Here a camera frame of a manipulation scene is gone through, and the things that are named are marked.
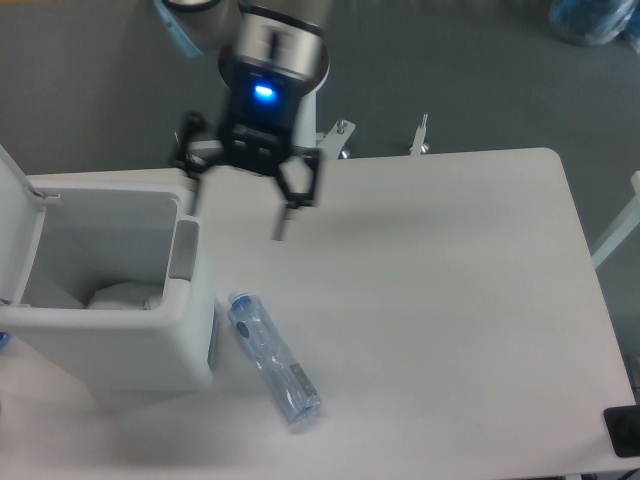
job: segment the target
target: blue led light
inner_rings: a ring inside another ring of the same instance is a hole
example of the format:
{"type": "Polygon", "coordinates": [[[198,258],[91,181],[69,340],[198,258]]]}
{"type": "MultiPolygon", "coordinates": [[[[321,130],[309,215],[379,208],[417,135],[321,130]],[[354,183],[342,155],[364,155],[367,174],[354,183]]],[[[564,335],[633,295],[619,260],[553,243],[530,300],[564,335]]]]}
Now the blue led light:
{"type": "Polygon", "coordinates": [[[263,84],[257,84],[255,87],[253,87],[253,96],[256,98],[256,100],[263,103],[273,103],[277,98],[275,90],[263,84]]]}

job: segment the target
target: blue object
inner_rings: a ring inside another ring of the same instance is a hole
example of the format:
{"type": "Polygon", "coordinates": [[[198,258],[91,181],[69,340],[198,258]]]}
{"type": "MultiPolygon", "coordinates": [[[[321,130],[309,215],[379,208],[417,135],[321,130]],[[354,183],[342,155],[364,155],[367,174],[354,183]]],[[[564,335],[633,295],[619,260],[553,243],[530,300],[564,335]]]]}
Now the blue object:
{"type": "Polygon", "coordinates": [[[282,340],[260,298],[234,292],[229,295],[229,303],[229,321],[287,421],[296,423],[317,411],[318,392],[282,340]]]}
{"type": "Polygon", "coordinates": [[[167,7],[162,3],[162,0],[154,0],[154,5],[156,6],[156,10],[160,14],[160,18],[162,18],[162,22],[164,23],[165,28],[171,35],[173,42],[178,46],[180,51],[185,57],[193,58],[200,57],[204,55],[202,50],[200,50],[196,45],[191,41],[191,39],[187,36],[186,33],[180,28],[178,22],[173,18],[167,7]]]}
{"type": "Polygon", "coordinates": [[[603,45],[625,29],[636,4],[637,0],[554,0],[549,22],[569,42],[603,45]]]}
{"type": "Polygon", "coordinates": [[[640,7],[631,15],[624,36],[636,53],[640,53],[640,7]]]}
{"type": "Polygon", "coordinates": [[[278,99],[278,94],[269,85],[258,83],[253,87],[253,97],[260,103],[274,103],[278,99]]]}
{"type": "Polygon", "coordinates": [[[11,338],[10,333],[0,332],[0,348],[4,347],[10,338],[11,338]]]}

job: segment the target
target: gray floor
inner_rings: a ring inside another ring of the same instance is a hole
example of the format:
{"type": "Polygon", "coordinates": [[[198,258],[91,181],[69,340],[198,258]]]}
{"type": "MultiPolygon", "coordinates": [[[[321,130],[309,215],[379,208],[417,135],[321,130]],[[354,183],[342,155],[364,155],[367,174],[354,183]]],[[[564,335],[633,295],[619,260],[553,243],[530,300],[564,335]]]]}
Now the gray floor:
{"type": "MultiPolygon", "coordinates": [[[[544,1],[338,0],[319,127],[358,124],[356,156],[546,146],[592,242],[640,170],[640,57],[555,39],[544,1]]],[[[181,114],[216,117],[215,57],[187,60],[150,0],[0,6],[0,144],[29,174],[164,166],[181,114]]],[[[640,232],[599,272],[624,352],[640,351],[640,232]]]]}

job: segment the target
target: white table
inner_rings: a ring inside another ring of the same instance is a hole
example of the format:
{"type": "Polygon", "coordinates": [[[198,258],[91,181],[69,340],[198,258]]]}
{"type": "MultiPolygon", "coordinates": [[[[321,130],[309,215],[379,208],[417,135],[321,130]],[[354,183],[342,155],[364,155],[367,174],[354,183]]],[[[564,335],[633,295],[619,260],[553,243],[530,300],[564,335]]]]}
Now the white table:
{"type": "Polygon", "coordinates": [[[305,431],[287,428],[224,317],[210,390],[119,413],[12,341],[0,477],[471,480],[640,466],[606,433],[602,411],[634,400],[555,154],[335,161],[321,192],[284,242],[270,240],[269,180],[217,170],[204,199],[220,297],[261,295],[323,398],[305,431]]]}

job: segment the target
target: trash bin lid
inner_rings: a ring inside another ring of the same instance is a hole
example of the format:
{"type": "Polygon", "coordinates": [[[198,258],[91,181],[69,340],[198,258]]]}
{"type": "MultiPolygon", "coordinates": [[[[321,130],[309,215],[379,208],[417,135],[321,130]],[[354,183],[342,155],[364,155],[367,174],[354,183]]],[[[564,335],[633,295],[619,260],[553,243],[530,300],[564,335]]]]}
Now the trash bin lid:
{"type": "Polygon", "coordinates": [[[0,146],[0,307],[18,301],[28,279],[45,212],[37,193],[0,146]]]}

